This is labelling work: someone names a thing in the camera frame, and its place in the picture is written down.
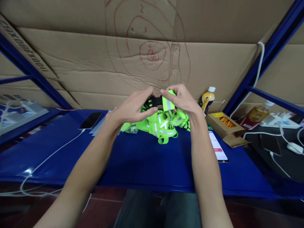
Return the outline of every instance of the smartphone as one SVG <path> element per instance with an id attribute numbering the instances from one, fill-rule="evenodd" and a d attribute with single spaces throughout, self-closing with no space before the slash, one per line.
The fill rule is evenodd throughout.
<path id="1" fill-rule="evenodd" d="M 278 139 L 271 135 L 260 134 L 262 147 L 268 152 L 272 152 L 277 156 L 281 156 L 281 149 Z"/>
<path id="2" fill-rule="evenodd" d="M 101 117 L 102 112 L 93 112 L 89 115 L 89 117 L 80 125 L 78 129 L 90 129 Z"/>

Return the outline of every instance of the plastic buckle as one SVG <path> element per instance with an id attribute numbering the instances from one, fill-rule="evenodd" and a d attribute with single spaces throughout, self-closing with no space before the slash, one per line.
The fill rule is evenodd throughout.
<path id="1" fill-rule="evenodd" d="M 159 98 L 148 98 L 144 103 L 146 109 L 157 107 L 158 105 L 162 105 L 162 96 Z"/>

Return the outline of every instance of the bottle cap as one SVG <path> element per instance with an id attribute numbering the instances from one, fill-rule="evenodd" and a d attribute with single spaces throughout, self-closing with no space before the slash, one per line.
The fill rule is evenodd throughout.
<path id="1" fill-rule="evenodd" d="M 212 87 L 212 86 L 209 87 L 208 91 L 209 91 L 209 92 L 214 92 L 214 91 L 215 91 L 215 87 Z"/>
<path id="2" fill-rule="evenodd" d="M 266 101 L 265 103 L 264 103 L 264 105 L 267 105 L 267 106 L 273 106 L 274 105 L 274 103 L 273 102 L 271 102 L 271 101 Z"/>

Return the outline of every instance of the bottle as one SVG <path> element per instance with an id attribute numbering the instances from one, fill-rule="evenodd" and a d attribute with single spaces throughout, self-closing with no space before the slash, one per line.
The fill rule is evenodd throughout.
<path id="1" fill-rule="evenodd" d="M 205 92 L 202 96 L 202 101 L 200 102 L 199 105 L 202 107 L 204 116 L 207 115 L 208 109 L 215 99 L 214 91 L 215 91 L 215 87 L 211 86 L 209 87 L 208 91 Z"/>
<path id="2" fill-rule="evenodd" d="M 273 102 L 267 100 L 262 105 L 254 106 L 241 120 L 240 125 L 247 130 L 254 129 L 263 119 L 265 119 L 271 113 L 271 106 L 273 105 Z"/>

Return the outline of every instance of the floor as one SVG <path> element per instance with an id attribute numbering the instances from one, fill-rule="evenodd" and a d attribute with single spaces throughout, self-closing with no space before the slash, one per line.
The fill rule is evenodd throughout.
<path id="1" fill-rule="evenodd" d="M 0 191 L 8 192 L 18 189 L 18 184 L 0 183 Z M 39 191 L 51 192 L 53 189 L 41 188 Z M 112 228 L 115 219 L 122 207 L 127 190 L 111 187 L 96 187 L 88 206 L 76 228 Z M 56 199 L 55 196 L 44 198 L 38 197 L 0 197 L 1 207 L 24 206 L 24 212 L 5 215 L 0 217 L 1 228 L 31 228 L 47 211 Z M 256 207 L 251 207 L 240 203 L 226 200 L 226 206 L 234 225 L 234 228 L 243 227 L 304 227 L 304 219 L 271 212 Z"/>

